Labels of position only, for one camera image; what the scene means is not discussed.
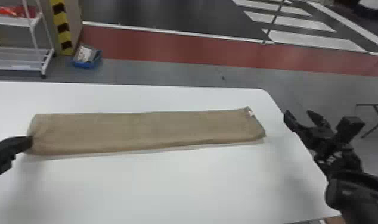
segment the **beige towel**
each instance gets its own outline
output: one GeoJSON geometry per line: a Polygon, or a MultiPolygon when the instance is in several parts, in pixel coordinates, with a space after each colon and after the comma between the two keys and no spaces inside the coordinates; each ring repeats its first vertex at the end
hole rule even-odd
{"type": "Polygon", "coordinates": [[[37,114],[28,153],[64,155],[224,144],[260,139],[249,107],[238,110],[132,114],[37,114]]]}

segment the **white table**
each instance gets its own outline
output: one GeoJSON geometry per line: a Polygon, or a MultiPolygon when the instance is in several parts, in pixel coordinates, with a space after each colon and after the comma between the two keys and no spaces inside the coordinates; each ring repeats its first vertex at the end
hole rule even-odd
{"type": "Polygon", "coordinates": [[[0,224],[292,223],[337,216],[326,179],[260,89],[0,82],[0,140],[36,113],[250,106],[263,144],[66,158],[20,154],[0,176],[0,224]]]}

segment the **blue container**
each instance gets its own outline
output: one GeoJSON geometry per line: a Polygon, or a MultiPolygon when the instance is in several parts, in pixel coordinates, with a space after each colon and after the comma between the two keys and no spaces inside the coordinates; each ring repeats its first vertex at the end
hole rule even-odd
{"type": "Polygon", "coordinates": [[[72,64],[75,67],[80,67],[84,69],[93,69],[94,67],[98,66],[98,63],[100,63],[102,53],[103,51],[98,51],[97,55],[94,57],[93,61],[91,62],[81,62],[81,61],[72,60],[72,64]]]}

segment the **red floor stripe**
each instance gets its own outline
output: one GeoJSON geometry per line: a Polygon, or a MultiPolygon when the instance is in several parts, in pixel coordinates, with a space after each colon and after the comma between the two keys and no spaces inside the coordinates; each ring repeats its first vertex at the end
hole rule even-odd
{"type": "Polygon", "coordinates": [[[357,52],[92,26],[81,41],[104,58],[378,76],[378,57],[357,52]]]}

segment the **yellow and black striped pillar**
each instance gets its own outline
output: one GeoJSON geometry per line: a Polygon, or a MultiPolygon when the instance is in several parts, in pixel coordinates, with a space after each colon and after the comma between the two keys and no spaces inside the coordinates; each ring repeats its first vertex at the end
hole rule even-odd
{"type": "Polygon", "coordinates": [[[57,28],[58,41],[61,45],[61,54],[72,55],[73,45],[64,0],[50,0],[50,4],[54,15],[54,24],[57,28]]]}

